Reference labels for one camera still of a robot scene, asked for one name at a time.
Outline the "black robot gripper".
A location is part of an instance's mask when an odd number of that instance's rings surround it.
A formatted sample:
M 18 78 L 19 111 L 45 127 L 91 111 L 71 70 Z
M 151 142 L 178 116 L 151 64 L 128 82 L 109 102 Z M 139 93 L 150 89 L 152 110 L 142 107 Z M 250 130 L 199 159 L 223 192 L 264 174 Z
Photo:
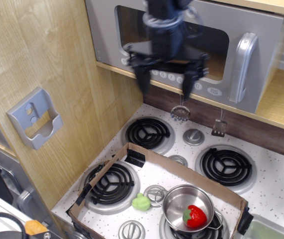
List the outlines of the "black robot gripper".
M 209 55 L 186 42 L 188 38 L 200 36 L 202 27 L 194 35 L 190 34 L 184 23 L 163 28 L 148 26 L 146 31 L 148 41 L 124 45 L 140 90 L 143 94 L 149 91 L 152 70 L 183 74 L 183 99 L 188 100 L 195 82 L 208 73 L 206 62 Z

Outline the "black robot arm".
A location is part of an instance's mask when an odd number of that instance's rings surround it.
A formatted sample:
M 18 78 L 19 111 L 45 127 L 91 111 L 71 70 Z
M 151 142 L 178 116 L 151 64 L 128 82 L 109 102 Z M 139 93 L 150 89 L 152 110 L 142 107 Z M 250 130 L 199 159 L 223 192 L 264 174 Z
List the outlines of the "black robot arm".
M 203 30 L 199 26 L 194 35 L 189 33 L 183 20 L 189 4 L 188 0 L 149 0 L 142 16 L 149 40 L 124 46 L 143 93 L 149 89 L 151 70 L 177 73 L 184 76 L 182 92 L 187 101 L 195 82 L 208 72 L 208 53 L 186 42 L 200 36 Z

